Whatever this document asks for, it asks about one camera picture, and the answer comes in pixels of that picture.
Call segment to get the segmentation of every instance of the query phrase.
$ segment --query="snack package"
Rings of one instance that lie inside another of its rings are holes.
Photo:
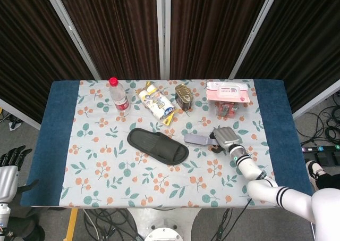
[[[150,82],[147,82],[145,89],[138,94],[138,97],[157,120],[167,119],[170,115],[173,116],[175,106]],[[168,119],[165,124],[168,126],[170,122],[171,119]]]
[[[207,99],[217,101],[216,115],[221,117],[234,117],[238,103],[249,103],[248,86],[238,82],[207,83]]]

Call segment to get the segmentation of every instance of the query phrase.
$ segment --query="yellow table leg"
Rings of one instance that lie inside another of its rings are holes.
[[[72,241],[75,223],[77,221],[77,213],[78,213],[78,208],[72,208],[70,220],[69,220],[69,227],[67,228],[66,238],[64,238],[63,241]]]

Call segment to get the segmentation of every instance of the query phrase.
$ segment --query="red bottle cap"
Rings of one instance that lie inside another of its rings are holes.
[[[113,86],[113,87],[115,87],[115,86],[117,86],[117,85],[118,85],[118,80],[117,80],[117,78],[116,78],[116,77],[112,77],[112,78],[110,78],[108,82],[109,82],[109,83],[110,83],[110,85],[111,85],[111,86]]]

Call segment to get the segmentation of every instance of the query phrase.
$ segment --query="metal frame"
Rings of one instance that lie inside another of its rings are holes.
[[[159,71],[162,80],[170,78],[171,0],[156,0]]]
[[[76,46],[77,50],[79,51],[81,57],[84,59],[87,67],[89,68],[90,72],[92,73],[95,80],[100,80],[100,75],[85,48],[84,43],[82,42],[63,2],[61,0],[49,0],[56,11],[57,15],[59,16],[61,22],[63,23],[66,31],[69,33],[74,45]]]
[[[10,114],[16,116],[17,118],[21,119],[22,121],[26,122],[27,124],[31,125],[32,127],[40,130],[41,124],[39,124],[37,121],[31,119],[26,114],[22,113],[21,111],[19,111],[18,109],[14,108],[13,106],[11,106],[7,102],[3,101],[2,99],[0,99],[0,106],[5,111],[7,111]]]
[[[243,46],[243,49],[242,49],[242,51],[239,55],[239,58],[237,59],[235,66],[234,66],[232,72],[230,73],[228,79],[234,79],[235,78],[235,76],[236,76],[245,56],[247,55],[252,43],[254,42],[254,39],[255,39],[258,31],[260,30],[261,25],[264,22],[273,2],[274,2],[274,0],[265,0],[264,4],[262,6],[262,9],[261,9],[256,21],[255,21],[255,24],[251,29],[251,32],[248,36],[248,39],[246,40],[246,42]]]
[[[313,108],[315,105],[319,104],[321,101],[325,100],[327,97],[331,96],[335,92],[340,90],[340,80],[335,82],[333,85],[325,89],[322,93],[314,97],[311,101],[306,103],[300,109],[293,113],[293,119],[297,119],[301,115],[303,115],[306,111]]]

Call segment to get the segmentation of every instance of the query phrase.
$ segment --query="floral tablecloth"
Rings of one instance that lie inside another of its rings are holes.
[[[155,80],[176,107],[175,86],[186,84],[194,95],[192,109],[179,110],[170,126],[158,122],[136,93],[144,80],[123,80],[131,108],[118,113],[108,81],[80,81],[60,206],[80,207],[243,207],[250,199],[242,173],[223,152],[211,146],[184,143],[187,133],[209,136],[214,127],[230,126],[258,166],[274,178],[269,147],[256,91],[248,84],[250,103],[241,104],[234,118],[216,116],[206,99],[209,80]],[[162,132],[185,144],[188,158],[170,166],[160,163],[126,140],[133,128]],[[272,204],[252,201],[252,207]]]

